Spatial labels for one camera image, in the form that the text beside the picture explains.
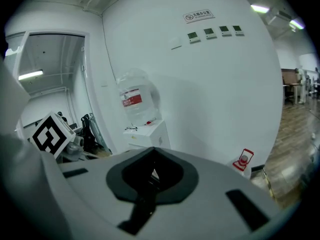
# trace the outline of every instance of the light switch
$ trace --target light switch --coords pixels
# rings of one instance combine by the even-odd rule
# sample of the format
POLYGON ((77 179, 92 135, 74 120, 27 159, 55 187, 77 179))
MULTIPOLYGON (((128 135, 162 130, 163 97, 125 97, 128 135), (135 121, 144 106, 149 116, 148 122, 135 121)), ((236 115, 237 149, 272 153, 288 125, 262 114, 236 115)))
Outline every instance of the light switch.
POLYGON ((181 44, 180 37, 174 37, 169 41, 169 47, 171 50, 178 48, 178 47, 181 47, 181 46, 182 46, 182 44, 181 44))
POLYGON ((101 87, 107 87, 108 86, 107 80, 102 79, 101 82, 100 82, 100 86, 101 87))

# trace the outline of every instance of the door frame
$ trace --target door frame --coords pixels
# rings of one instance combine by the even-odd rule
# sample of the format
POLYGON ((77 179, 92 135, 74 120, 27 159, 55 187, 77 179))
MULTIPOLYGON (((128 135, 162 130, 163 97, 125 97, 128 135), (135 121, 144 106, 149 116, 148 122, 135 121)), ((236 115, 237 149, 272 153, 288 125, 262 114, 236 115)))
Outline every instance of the door frame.
MULTIPOLYGON (((16 33, 10 33, 10 35, 7 35, 6 38, 9 38, 10 36, 16 35, 18 33, 23 32, 16 32, 16 33)), ((94 89, 94 80, 92 76, 92 68, 91 68, 91 61, 90 61, 90 33, 84 32, 84 31, 76 31, 76 30, 68 30, 68 29, 39 29, 39 30, 30 30, 25 31, 24 36, 21 41, 20 45, 20 51, 16 55, 15 62, 14 62, 14 68, 13 68, 13 76, 16 79, 16 81, 19 83, 19 68, 21 64, 21 57, 25 49, 25 44, 27 42, 27 39, 31 35, 38 35, 38 34, 57 34, 57 35, 74 35, 79 37, 84 37, 84 56, 85 56, 85 71, 86 71, 86 92, 88 94, 89 103, 92 109, 92 112, 94 114, 94 117, 97 119, 99 124, 99 131, 101 132, 102 138, 104 142, 106 143, 107 147, 111 150, 113 154, 117 152, 116 146, 113 143, 111 139, 110 132, 107 129, 107 126, 105 125, 105 121, 102 116, 102 112, 100 110, 100 106, 98 103, 98 99, 96 96, 96 92, 94 89)), ((25 139, 24 137, 24 130, 23 125, 21 122, 21 119, 18 121, 16 130, 18 136, 22 137, 21 139, 25 139)))

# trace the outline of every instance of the water bottle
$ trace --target water bottle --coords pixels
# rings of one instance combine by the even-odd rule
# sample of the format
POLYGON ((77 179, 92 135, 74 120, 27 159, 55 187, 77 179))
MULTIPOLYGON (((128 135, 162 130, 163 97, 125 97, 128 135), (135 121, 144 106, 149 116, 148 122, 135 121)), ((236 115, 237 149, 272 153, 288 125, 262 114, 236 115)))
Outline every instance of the water bottle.
POLYGON ((143 126, 156 119, 157 111, 147 74, 133 68, 117 79, 120 99, 133 126, 143 126))

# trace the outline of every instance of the red label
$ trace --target red label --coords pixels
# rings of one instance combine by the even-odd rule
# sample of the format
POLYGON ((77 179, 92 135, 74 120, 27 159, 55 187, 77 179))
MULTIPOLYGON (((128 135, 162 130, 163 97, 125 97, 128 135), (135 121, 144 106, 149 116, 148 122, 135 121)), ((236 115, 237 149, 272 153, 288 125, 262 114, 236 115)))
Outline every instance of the red label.
POLYGON ((141 103, 142 102, 142 99, 141 99, 141 95, 136 95, 136 96, 133 96, 133 97, 130 97, 126 100, 123 100, 122 101, 122 104, 124 107, 128 107, 128 106, 131 106, 131 105, 135 105, 135 104, 138 104, 138 103, 141 103))

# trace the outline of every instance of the black slot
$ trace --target black slot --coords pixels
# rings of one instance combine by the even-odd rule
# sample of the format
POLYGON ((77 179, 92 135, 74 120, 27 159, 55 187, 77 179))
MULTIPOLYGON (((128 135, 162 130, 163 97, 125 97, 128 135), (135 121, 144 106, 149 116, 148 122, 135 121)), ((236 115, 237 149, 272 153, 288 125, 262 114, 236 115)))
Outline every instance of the black slot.
POLYGON ((269 221, 241 190, 231 190, 226 193, 226 196, 252 231, 257 230, 269 221))
POLYGON ((87 169, 80 168, 80 169, 66 171, 66 172, 63 173, 63 176, 65 178, 70 178, 70 177, 77 176, 77 175, 80 175, 80 174, 84 174, 84 173, 87 173, 87 172, 88 172, 87 169))

